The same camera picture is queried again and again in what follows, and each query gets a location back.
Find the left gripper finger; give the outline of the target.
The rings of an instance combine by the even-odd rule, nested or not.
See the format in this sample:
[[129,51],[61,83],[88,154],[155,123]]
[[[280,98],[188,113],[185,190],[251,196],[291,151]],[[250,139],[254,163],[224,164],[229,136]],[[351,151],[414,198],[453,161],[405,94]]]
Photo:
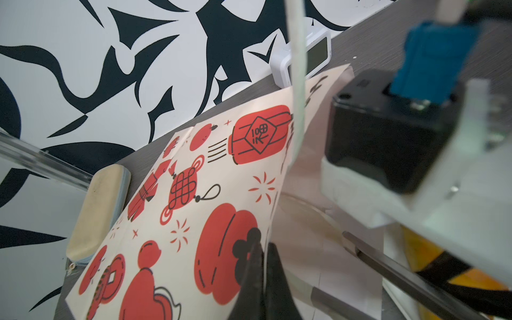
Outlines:
[[306,26],[305,3],[302,0],[285,0],[287,33],[291,44],[292,92],[294,110],[294,136],[290,164],[298,158],[305,133],[305,75],[306,75]]

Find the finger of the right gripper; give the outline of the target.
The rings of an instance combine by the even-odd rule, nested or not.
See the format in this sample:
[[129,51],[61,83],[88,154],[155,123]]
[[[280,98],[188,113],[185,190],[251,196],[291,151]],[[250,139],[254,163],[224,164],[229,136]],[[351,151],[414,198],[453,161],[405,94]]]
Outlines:
[[309,285],[290,271],[286,271],[285,276],[294,298],[321,310],[332,319],[373,319],[370,315],[354,308],[348,303],[333,297],[317,287]]

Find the red white paper bag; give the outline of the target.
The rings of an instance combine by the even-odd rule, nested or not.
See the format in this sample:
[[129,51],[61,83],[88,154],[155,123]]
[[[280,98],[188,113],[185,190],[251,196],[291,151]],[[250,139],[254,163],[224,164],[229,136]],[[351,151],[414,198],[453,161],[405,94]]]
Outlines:
[[282,89],[175,133],[66,298],[75,319],[226,319],[293,156]]

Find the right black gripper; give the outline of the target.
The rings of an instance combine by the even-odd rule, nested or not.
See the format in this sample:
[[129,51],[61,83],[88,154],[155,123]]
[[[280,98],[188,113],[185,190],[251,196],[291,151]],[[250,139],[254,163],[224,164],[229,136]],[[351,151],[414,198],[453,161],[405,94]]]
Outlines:
[[[510,1],[440,1],[441,25],[481,27],[487,19],[511,21]],[[442,249],[511,284],[511,138],[491,128],[499,112],[487,79],[471,79],[463,110],[447,145],[417,190],[395,193],[345,167],[321,162],[321,192],[368,228],[399,223]],[[483,319],[481,313],[428,283],[379,250],[344,231],[343,246],[441,319]]]

